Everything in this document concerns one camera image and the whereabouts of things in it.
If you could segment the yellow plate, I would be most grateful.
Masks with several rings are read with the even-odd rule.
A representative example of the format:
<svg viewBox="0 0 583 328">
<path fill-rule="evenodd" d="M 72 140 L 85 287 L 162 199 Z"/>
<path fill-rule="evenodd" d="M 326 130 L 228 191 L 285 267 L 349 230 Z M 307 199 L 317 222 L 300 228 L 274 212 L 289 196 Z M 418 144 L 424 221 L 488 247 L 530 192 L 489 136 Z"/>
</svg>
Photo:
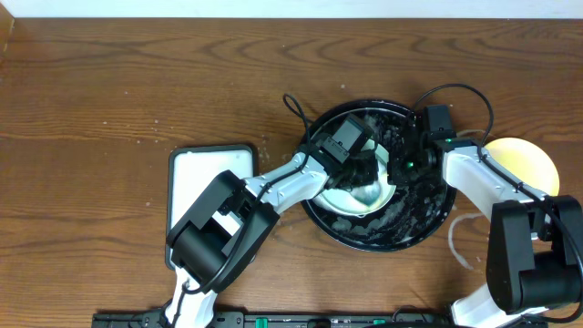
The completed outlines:
<svg viewBox="0 0 583 328">
<path fill-rule="evenodd" d="M 490 156 L 518 179 L 550 196 L 559 193 L 557 167 L 540 147 L 521 138 L 499 138 L 486 144 Z"/>
</svg>

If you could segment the light green plate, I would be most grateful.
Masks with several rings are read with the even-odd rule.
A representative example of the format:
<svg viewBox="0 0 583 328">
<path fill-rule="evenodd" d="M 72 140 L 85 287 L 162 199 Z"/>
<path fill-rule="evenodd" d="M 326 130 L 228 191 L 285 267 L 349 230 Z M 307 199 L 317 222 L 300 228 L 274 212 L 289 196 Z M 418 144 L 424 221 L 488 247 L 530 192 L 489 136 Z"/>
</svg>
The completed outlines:
<svg viewBox="0 0 583 328">
<path fill-rule="evenodd" d="M 323 190 L 318 196 L 312 199 L 312 202 L 328 211 L 335 212 L 344 216 L 364 217 L 379 210 L 387 205 L 393 197 L 396 187 L 387 182 L 387 164 L 389 159 L 389 152 L 378 144 L 375 149 L 375 156 L 378 163 L 378 180 L 385 184 L 385 198 L 384 201 L 377 206 L 368 207 L 356 201 L 350 194 L 351 190 L 329 189 Z"/>
</svg>

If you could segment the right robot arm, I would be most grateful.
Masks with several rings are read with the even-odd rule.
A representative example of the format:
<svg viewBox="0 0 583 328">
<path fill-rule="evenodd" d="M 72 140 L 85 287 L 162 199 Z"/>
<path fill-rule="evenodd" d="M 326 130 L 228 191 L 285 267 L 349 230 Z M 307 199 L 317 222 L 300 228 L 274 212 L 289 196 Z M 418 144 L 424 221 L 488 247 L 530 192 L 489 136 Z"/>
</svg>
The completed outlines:
<svg viewBox="0 0 583 328">
<path fill-rule="evenodd" d="M 425 177 L 463 193 L 490 221 L 486 284 L 451 306 L 462 327 L 553 323 L 545 312 L 582 304 L 582 208 L 518 179 L 470 138 L 401 146 L 389 155 L 389 182 Z"/>
</svg>

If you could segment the green sponge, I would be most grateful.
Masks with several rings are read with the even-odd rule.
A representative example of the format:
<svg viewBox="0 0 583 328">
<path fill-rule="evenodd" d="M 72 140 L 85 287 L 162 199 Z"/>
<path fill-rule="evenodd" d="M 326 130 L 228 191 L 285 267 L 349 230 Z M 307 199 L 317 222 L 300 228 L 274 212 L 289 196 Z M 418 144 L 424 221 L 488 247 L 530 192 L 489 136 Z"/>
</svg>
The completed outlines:
<svg viewBox="0 0 583 328">
<path fill-rule="evenodd" d="M 373 207 L 384 201 L 385 184 L 375 181 L 366 186 L 355 187 L 350 191 L 351 196 L 364 206 Z"/>
</svg>

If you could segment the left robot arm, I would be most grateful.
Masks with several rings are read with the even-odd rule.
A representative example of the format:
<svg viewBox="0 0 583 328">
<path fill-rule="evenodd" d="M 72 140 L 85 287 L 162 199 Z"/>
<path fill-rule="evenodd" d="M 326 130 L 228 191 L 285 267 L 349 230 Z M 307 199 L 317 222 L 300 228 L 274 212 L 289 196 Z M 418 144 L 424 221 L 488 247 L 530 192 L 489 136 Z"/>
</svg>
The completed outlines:
<svg viewBox="0 0 583 328">
<path fill-rule="evenodd" d="M 302 148 L 289 163 L 258 177 L 240 179 L 229 170 L 218 174 L 167 236 L 177 269 L 167 325 L 207 326 L 219 292 L 249 265 L 281 213 L 320 194 L 329 169 L 348 168 L 322 150 Z"/>
</svg>

